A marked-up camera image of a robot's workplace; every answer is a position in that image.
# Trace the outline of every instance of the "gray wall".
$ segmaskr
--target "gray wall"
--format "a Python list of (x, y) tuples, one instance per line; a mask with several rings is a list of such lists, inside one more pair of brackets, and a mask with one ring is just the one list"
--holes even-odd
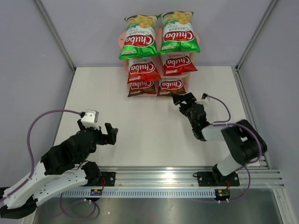
[(282, 172), (299, 219), (299, 1), (279, 1), (241, 68), (273, 168)]
[[(41, 113), (63, 107), (71, 77), (33, 2), (1, 1), (1, 187), (15, 184), (30, 171), (27, 130)], [(34, 128), (31, 140), (36, 162), (51, 147), (58, 121), (59, 114), (48, 115)]]
[(235, 65), (270, 0), (42, 0), (77, 67), (122, 66), (126, 16), (192, 10), (200, 37), (196, 65)]

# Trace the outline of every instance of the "snack bag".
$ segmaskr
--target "snack bag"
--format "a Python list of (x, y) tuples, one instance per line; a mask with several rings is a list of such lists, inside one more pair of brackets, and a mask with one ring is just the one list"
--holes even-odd
[(148, 58), (129, 59), (129, 78), (128, 83), (140, 81), (157, 81), (161, 76), (154, 64), (154, 60)]
[(154, 82), (137, 82), (131, 83), (128, 97), (142, 94), (157, 94)]
[(173, 94), (185, 94), (186, 90), (181, 78), (163, 78), (159, 81), (158, 96), (171, 97)]
[(200, 52), (191, 25), (193, 12), (170, 12), (161, 15), (164, 25), (160, 54), (173, 51)]
[(123, 60), (159, 55), (155, 35), (157, 16), (134, 15), (125, 18), (125, 21), (127, 22), (126, 39), (119, 58)]
[(197, 71), (188, 55), (162, 55), (164, 76), (180, 75), (184, 72)]

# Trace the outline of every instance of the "purple cable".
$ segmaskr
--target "purple cable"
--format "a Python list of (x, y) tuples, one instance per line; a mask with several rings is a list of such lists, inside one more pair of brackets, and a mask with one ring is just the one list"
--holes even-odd
[(230, 119), (231, 119), (231, 114), (230, 114), (230, 111), (229, 111), (228, 107), (226, 106), (226, 104), (222, 100), (220, 100), (216, 97), (213, 97), (213, 96), (210, 96), (210, 95), (207, 95), (207, 96), (209, 98), (215, 99), (215, 100), (219, 101), (220, 103), (222, 103), (224, 105), (224, 107), (226, 108), (227, 112), (228, 112), (228, 119), (227, 120), (225, 120), (225, 121), (221, 121), (221, 120), (220, 121), (215, 121), (215, 122), (213, 122), (212, 125), (213, 126), (238, 126), (242, 129), (246, 130), (255, 139), (255, 141), (257, 143), (257, 147), (258, 147), (258, 157), (254, 161), (250, 161), (250, 163), (257, 162), (259, 160), (259, 158), (262, 156), (262, 153), (263, 153), (261, 143), (258, 140), (257, 136), (249, 128), (247, 128), (244, 125), (240, 125), (240, 124), (237, 124), (237, 123), (226, 123), (226, 122), (229, 122)]
[[(71, 204), (70, 207), (72, 207), (72, 206), (74, 206), (74, 205), (76, 205), (76, 204), (79, 204), (79, 203), (81, 203), (81, 202), (85, 202), (85, 201), (84, 201), (84, 200), (76, 201), (76, 202), (74, 202), (73, 204)], [(98, 209), (98, 214), (97, 214), (97, 215), (99, 215), (99, 214), (100, 214), (100, 208), (99, 208), (98, 204), (95, 203), (95, 204), (93, 204), (93, 205), (97, 207), (97, 209)], [(50, 214), (47, 214), (47, 211), (48, 211), (47, 206), (45, 206), (45, 213), (46, 213), (47, 216), (49, 216), (49, 217), (51, 217), (51, 218), (56, 218), (56, 217), (58, 217), (58, 216), (64, 214), (64, 213), (61, 211), (61, 212), (59, 212), (57, 215), (53, 215), (53, 216), (52, 216), (52, 215), (50, 215)]]
[(216, 121), (216, 122), (214, 122), (214, 123), (225, 123), (225, 122), (229, 122), (230, 119), (231, 119), (231, 114), (230, 114), (230, 111), (229, 111), (228, 107), (226, 106), (226, 104), (225, 104), (222, 100), (220, 100), (220, 99), (218, 99), (218, 98), (216, 98), (216, 97), (212, 97), (212, 96), (210, 96), (210, 95), (208, 95), (208, 97), (209, 97), (209, 98), (212, 98), (212, 99), (215, 99), (215, 100), (217, 100), (218, 102), (222, 103), (222, 105), (224, 105), (226, 111), (228, 112), (228, 119), (227, 119), (227, 120), (220, 120), (220, 121)]
[(85, 220), (85, 219), (88, 219), (88, 218), (90, 218), (93, 214), (94, 214), (94, 212), (95, 212), (95, 209), (96, 208), (98, 208), (98, 210), (99, 210), (99, 213), (100, 213), (100, 208), (99, 208), (99, 206), (95, 203), (95, 202), (92, 202), (92, 204), (93, 204), (93, 210), (92, 210), (92, 212), (88, 215), (88, 216), (84, 216), (84, 217), (77, 217), (77, 216), (73, 216), (73, 215), (70, 215), (69, 213), (67, 213), (67, 211), (64, 209), (64, 207), (62, 206), (62, 194), (60, 195), (60, 209), (61, 209), (61, 211), (62, 211), (62, 213), (64, 213), (66, 216), (68, 216), (68, 217), (70, 217), (70, 218), (74, 218), (74, 219), (76, 219), (76, 220)]
[[(29, 129), (28, 129), (28, 133), (27, 133), (27, 147), (28, 147), (28, 152), (29, 152), (29, 155), (30, 155), (30, 159), (31, 159), (31, 171), (30, 171), (30, 174), (28, 176), (28, 179), (24, 180), (23, 183), (21, 183), (18, 187), (16, 187), (14, 190), (12, 190), (10, 193), (7, 194), (8, 197), (10, 197), (14, 192), (18, 191), (19, 189), (21, 189), (28, 181), (29, 181), (29, 178), (31, 178), (33, 176), (33, 173), (34, 173), (34, 158), (33, 158), (33, 154), (32, 154), (32, 150), (31, 150), (31, 146), (30, 146), (30, 134), (31, 134), (31, 130), (34, 126), (34, 124), (40, 119), (42, 118), (43, 116), (47, 115), (47, 114), (50, 114), (50, 113), (55, 113), (55, 112), (69, 112), (69, 113), (74, 113), (74, 114), (78, 114), (80, 115), (79, 112), (76, 112), (76, 111), (71, 111), (71, 110), (53, 110), (53, 111), (48, 111), (48, 112), (45, 112), (41, 115), (39, 115), (33, 122), (32, 124), (30, 125)], [(0, 203), (2, 201), (4, 201), (6, 199), (6, 197), (0, 199)]]
[[(257, 136), (249, 128), (247, 128), (244, 125), (240, 125), (240, 124), (237, 124), (237, 123), (227, 123), (231, 119), (231, 114), (230, 114), (230, 111), (229, 111), (228, 107), (226, 106), (226, 104), (223, 101), (221, 101), (220, 99), (216, 98), (216, 97), (212, 97), (212, 96), (209, 96), (209, 95), (208, 95), (208, 97), (221, 102), (224, 105), (224, 107), (226, 108), (226, 110), (228, 112), (228, 117), (229, 117), (228, 120), (226, 120), (226, 121), (216, 121), (212, 125), (213, 126), (237, 126), (237, 127), (240, 127), (242, 129), (246, 130), (255, 139), (255, 141), (257, 143), (257, 147), (258, 147), (258, 157), (254, 161), (250, 161), (250, 163), (257, 162), (259, 160), (259, 158), (262, 156), (262, 153), (263, 153), (261, 143), (258, 140)], [(250, 189), (250, 185), (251, 185), (250, 171), (247, 167), (241, 167), (240, 169), (242, 169), (242, 168), (245, 168), (247, 173), (248, 173), (248, 178), (249, 178), (248, 187), (246, 188), (245, 192), (241, 196), (239, 196), (238, 198), (230, 200), (230, 202), (235, 202), (235, 201), (238, 201), (239, 199), (243, 198), (248, 193), (248, 191)]]

